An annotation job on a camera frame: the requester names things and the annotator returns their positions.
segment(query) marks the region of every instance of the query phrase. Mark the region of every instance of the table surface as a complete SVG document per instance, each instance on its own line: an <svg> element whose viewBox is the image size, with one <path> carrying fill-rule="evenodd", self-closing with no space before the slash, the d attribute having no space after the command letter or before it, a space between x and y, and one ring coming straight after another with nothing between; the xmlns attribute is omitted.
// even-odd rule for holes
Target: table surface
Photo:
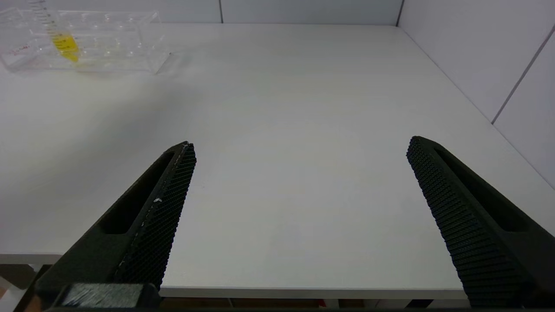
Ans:
<svg viewBox="0 0 555 312"><path fill-rule="evenodd" d="M456 299L405 153L436 140L555 233L554 190L399 28L167 25L157 76L0 73L0 263L53 263L169 146L161 295Z"/></svg>

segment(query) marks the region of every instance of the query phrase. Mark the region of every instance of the clear plastic container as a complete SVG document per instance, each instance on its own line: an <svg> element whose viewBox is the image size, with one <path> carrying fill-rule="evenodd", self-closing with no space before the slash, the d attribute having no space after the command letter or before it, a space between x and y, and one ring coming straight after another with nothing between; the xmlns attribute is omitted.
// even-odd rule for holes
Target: clear plastic container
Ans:
<svg viewBox="0 0 555 312"><path fill-rule="evenodd" d="M59 23L77 43L76 62L60 54L32 11L1 11L0 58L6 68L156 73L169 56L156 11L59 11Z"/></svg>

